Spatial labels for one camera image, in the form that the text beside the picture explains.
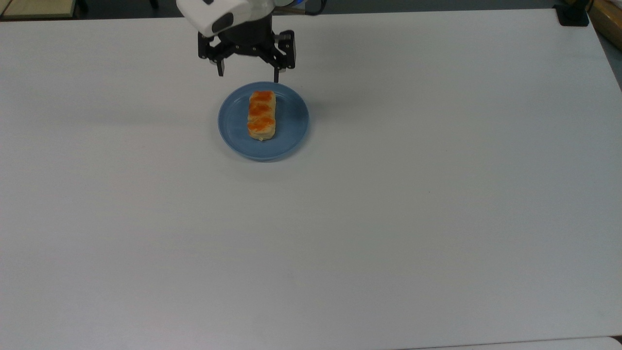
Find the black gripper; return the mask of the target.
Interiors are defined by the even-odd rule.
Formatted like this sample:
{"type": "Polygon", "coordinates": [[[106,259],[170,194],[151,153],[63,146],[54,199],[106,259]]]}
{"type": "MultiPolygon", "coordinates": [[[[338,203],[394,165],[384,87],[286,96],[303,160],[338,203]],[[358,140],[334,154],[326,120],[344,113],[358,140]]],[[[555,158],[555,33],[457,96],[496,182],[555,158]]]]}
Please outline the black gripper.
{"type": "Polygon", "coordinates": [[[224,77],[225,59],[232,55],[258,57],[274,68],[273,82],[278,84],[280,72],[297,65],[295,33],[273,31],[273,16],[245,22],[208,37],[197,35],[198,57],[215,64],[224,77]]]}

